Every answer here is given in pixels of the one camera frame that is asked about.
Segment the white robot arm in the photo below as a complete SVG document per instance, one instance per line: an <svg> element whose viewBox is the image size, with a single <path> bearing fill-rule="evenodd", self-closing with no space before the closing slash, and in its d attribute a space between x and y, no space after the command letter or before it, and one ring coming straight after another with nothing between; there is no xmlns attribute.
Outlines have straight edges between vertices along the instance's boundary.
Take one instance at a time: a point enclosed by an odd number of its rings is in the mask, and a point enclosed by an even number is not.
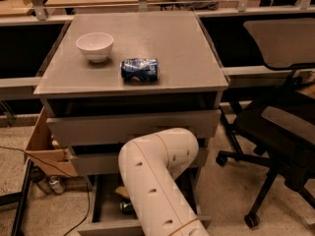
<svg viewBox="0 0 315 236"><path fill-rule="evenodd" d="M145 236L209 236L175 180L199 151L196 137L172 128L127 142L118 167Z"/></svg>

